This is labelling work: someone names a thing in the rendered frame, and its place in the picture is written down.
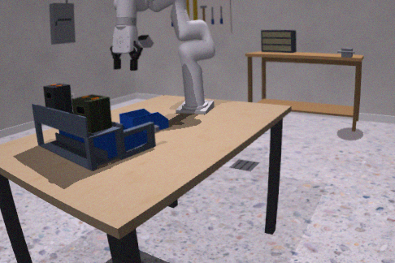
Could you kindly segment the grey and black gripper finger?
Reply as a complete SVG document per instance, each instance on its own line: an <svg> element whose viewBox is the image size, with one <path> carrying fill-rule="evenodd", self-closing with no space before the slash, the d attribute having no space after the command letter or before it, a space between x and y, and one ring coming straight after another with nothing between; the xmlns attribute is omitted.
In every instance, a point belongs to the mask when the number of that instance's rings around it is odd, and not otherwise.
<svg viewBox="0 0 395 263"><path fill-rule="evenodd" d="M133 45L137 48L137 51L133 48L133 51L129 53L131 57L130 71L137 71L137 60L139 59L143 48L135 41L133 42Z"/></svg>
<svg viewBox="0 0 395 263"><path fill-rule="evenodd" d="M120 58L121 54L114 54L112 52L112 46L110 47L110 50L111 50L111 54L114 59L114 69L120 69L121 68L121 58Z"/></svg>

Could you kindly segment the dark green case with orange latches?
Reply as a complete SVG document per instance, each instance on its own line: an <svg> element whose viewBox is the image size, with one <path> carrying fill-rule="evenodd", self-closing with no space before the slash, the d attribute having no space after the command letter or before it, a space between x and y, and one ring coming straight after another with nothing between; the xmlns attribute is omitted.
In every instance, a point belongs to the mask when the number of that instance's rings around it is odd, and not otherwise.
<svg viewBox="0 0 395 263"><path fill-rule="evenodd" d="M95 97L95 98L94 98ZM95 133L112 127L110 98L88 95L72 99L73 114L87 118L88 132Z"/></svg>

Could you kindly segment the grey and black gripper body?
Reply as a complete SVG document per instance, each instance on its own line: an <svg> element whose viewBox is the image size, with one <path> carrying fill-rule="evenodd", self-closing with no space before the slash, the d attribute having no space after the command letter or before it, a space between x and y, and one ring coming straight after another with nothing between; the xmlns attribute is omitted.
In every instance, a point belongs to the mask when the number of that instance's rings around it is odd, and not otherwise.
<svg viewBox="0 0 395 263"><path fill-rule="evenodd" d="M138 43L138 33L136 25L116 25L113 35L112 52L115 54L128 54L137 51L133 42ZM132 47L133 46L133 47Z"/></svg>

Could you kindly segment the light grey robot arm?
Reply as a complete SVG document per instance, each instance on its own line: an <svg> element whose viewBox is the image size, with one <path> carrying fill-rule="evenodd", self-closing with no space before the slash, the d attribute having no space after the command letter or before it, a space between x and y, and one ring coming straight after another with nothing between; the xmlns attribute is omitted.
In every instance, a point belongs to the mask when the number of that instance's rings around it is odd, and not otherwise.
<svg viewBox="0 0 395 263"><path fill-rule="evenodd" d="M197 61L213 58L215 46L207 24L203 20L189 20L186 0L114 0L116 25L137 25L137 11L149 8L159 12L172 4L171 21L176 36L180 41L190 41L178 49L184 82L185 102L182 106L198 110L206 107L208 101L204 98L202 69Z"/></svg>

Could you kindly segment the dark grey shelf rack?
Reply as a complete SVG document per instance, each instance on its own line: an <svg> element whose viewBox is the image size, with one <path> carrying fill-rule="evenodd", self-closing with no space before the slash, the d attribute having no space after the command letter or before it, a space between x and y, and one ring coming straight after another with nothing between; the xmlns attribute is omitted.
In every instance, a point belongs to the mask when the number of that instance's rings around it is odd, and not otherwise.
<svg viewBox="0 0 395 263"><path fill-rule="evenodd" d="M84 116L36 104L32 104L32 107L38 145L91 171L97 170L98 166L104 163L113 161L117 158L123 160L126 157L131 157L132 155L141 153L156 146L155 132L159 132L159 126L154 125L152 122L131 127L126 130L123 129L122 123L112 122L112 127L95 133L90 133L88 132L87 118ZM83 138L85 139L85 142L83 143L55 132L56 140L44 143L41 123L62 132ZM148 143L126 150L125 152L124 137L144 130L147 130ZM109 158L106 150L97 147L95 147L94 150L93 138L112 132L115 132L118 156Z"/></svg>

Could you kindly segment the black case with orange latches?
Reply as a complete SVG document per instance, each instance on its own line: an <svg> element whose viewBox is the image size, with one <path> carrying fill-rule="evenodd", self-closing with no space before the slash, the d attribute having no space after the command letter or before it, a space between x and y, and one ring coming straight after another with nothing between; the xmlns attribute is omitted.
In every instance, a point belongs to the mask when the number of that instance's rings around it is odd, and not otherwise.
<svg viewBox="0 0 395 263"><path fill-rule="evenodd" d="M46 107L73 114L70 84L44 86Z"/></svg>

